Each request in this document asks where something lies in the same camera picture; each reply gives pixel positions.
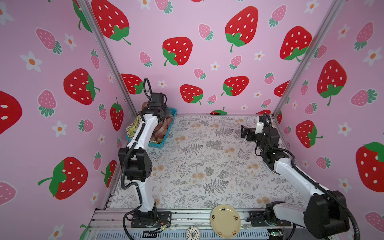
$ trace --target floral mat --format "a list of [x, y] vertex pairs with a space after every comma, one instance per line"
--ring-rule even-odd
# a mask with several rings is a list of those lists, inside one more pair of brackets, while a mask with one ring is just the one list
[[[149, 147], [148, 183], [158, 208], [259, 208], [273, 201], [304, 206], [303, 197], [273, 174], [256, 144], [240, 137], [240, 125], [255, 127], [258, 116], [177, 115], [162, 149]], [[110, 208], [137, 206], [134, 188], [116, 186]]]

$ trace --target beige plate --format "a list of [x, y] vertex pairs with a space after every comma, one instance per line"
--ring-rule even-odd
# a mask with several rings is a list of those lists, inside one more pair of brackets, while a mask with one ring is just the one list
[[210, 220], [212, 228], [222, 238], [233, 238], [240, 231], [240, 216], [230, 205], [216, 206], [211, 213]]

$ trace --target yellow plate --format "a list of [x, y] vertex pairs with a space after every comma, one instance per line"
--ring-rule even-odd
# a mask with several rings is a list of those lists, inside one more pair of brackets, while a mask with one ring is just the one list
[[212, 228], [222, 238], [233, 238], [240, 231], [240, 216], [230, 205], [216, 206], [211, 213], [210, 220]]

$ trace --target plastic basket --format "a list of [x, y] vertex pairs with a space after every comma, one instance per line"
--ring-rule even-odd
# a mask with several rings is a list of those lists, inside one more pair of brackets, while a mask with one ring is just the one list
[[175, 121], [176, 114], [177, 114], [177, 110], [176, 110], [176, 109], [174, 109], [174, 108], [169, 108], [169, 110], [171, 111], [171, 113], [172, 113], [172, 115], [173, 115], [173, 120], [172, 120], [172, 122], [171, 122], [170, 125], [169, 125], [169, 128], [168, 128], [168, 130], [167, 130], [166, 135], [164, 136], [163, 141], [162, 141], [160, 144], [156, 144], [156, 143], [151, 143], [151, 142], [150, 142], [150, 143], [148, 144], [149, 147], [163, 148], [164, 143], [166, 142], [167, 136], [168, 136], [168, 134], [169, 134], [169, 130], [171, 129], [171, 127], [172, 127], [172, 125], [173, 125], [173, 122]]

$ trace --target strawberry wallpaper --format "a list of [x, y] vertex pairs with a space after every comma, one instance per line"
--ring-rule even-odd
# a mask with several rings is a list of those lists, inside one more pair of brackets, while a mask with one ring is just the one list
[[181, 114], [273, 111], [332, 2], [88, 1], [136, 109], [147, 77]]
[[82, 240], [133, 119], [77, 1], [2, 1], [0, 239]]
[[362, 239], [384, 239], [383, 10], [383, 1], [344, 4], [279, 125], [297, 164], [345, 195]]

